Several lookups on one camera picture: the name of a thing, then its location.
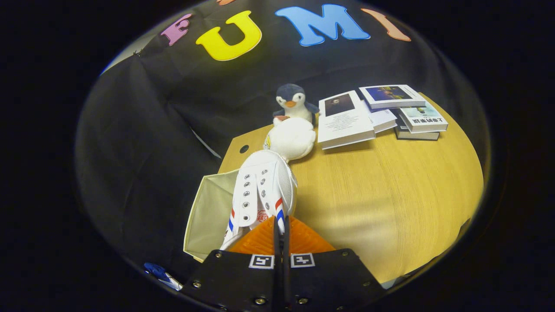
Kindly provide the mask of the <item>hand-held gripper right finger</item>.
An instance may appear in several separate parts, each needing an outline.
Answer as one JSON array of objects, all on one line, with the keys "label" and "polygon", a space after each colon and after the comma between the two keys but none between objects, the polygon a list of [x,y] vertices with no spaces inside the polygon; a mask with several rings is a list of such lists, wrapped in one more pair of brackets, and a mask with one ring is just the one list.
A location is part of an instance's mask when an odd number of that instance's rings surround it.
[{"label": "hand-held gripper right finger", "polygon": [[386,294],[352,249],[292,253],[291,218],[283,235],[283,296],[290,312],[355,312]]}]

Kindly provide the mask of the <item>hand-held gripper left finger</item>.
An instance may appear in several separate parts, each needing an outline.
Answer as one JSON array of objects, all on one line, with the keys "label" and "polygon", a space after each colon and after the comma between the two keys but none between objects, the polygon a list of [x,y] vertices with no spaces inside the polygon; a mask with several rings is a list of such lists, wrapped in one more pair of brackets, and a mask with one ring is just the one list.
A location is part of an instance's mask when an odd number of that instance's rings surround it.
[{"label": "hand-held gripper left finger", "polygon": [[213,250],[183,284],[182,293],[215,312],[280,311],[280,231],[272,221],[273,255]]}]

